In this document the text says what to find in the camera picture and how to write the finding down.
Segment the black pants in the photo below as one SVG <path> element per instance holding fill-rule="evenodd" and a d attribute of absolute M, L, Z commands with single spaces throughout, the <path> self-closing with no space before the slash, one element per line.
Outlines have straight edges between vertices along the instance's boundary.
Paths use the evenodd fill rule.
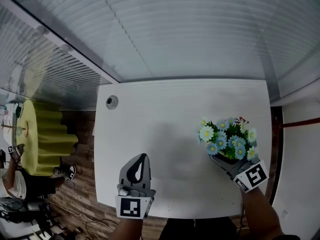
<path fill-rule="evenodd" d="M 46 176 L 32 176 L 24 169 L 19 170 L 26 185 L 25 200 L 32 201 L 37 197 L 56 193 L 55 180 Z"/>
<path fill-rule="evenodd" d="M 229 217 L 208 219 L 176 219 L 169 218 L 159 240 L 235 240 L 237 227 Z"/>

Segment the glass wall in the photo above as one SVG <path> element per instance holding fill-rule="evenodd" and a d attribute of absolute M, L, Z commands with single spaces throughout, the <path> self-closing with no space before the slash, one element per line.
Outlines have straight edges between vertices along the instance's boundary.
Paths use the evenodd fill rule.
<path fill-rule="evenodd" d="M 95 109 L 109 82 L 0 5 L 0 89 L 69 109 Z"/>

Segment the white table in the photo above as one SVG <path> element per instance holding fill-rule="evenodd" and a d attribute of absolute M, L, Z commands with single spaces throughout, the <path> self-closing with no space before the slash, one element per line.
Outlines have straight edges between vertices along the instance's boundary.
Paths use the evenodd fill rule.
<path fill-rule="evenodd" d="M 107 109 L 109 96 L 118 106 Z M 272 126 L 263 80 L 187 79 L 100 86 L 94 171 L 97 200 L 115 207 L 120 169 L 134 156 L 148 154 L 150 216 L 201 219 L 241 213 L 241 194 L 196 141 L 205 116 L 216 122 L 242 116 L 256 128 L 259 157 L 270 167 Z M 260 188 L 266 190 L 266 183 Z"/>

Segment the white shirt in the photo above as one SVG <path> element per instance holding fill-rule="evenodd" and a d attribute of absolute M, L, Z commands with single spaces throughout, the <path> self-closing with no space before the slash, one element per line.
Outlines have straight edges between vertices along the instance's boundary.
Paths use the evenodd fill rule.
<path fill-rule="evenodd" d="M 15 171 L 13 188 L 9 189 L 10 195 L 5 188 L 3 178 L 6 176 L 8 169 L 0 169 L 0 198 L 11 198 L 15 196 L 16 198 L 25 199 L 27 194 L 26 181 L 22 173 L 18 170 Z"/>

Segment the white daisy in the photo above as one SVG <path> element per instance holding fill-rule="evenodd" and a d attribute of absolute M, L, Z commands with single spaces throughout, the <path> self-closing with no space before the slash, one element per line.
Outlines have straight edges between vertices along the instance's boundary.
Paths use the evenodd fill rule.
<path fill-rule="evenodd" d="M 240 132 L 242 132 L 243 134 L 246 132 L 246 123 L 241 122 L 240 123 Z"/>
<path fill-rule="evenodd" d="M 200 130 L 199 137 L 204 142 L 208 142 L 214 136 L 214 129 L 211 126 L 203 126 Z"/>
<path fill-rule="evenodd" d="M 248 142 L 252 143 L 255 142 L 257 139 L 257 130 L 255 128 L 251 128 L 248 131 Z"/>
<path fill-rule="evenodd" d="M 233 117 L 229 117 L 227 120 L 226 120 L 230 125 L 234 125 L 235 124 L 235 119 Z"/>
<path fill-rule="evenodd" d="M 201 126 L 205 126 L 207 123 L 209 123 L 209 120 L 203 116 L 201 120 Z"/>
<path fill-rule="evenodd" d="M 251 160 L 255 158 L 257 155 L 258 148 L 256 146 L 250 147 L 249 150 L 247 151 L 248 155 L 246 156 L 246 159 Z"/>

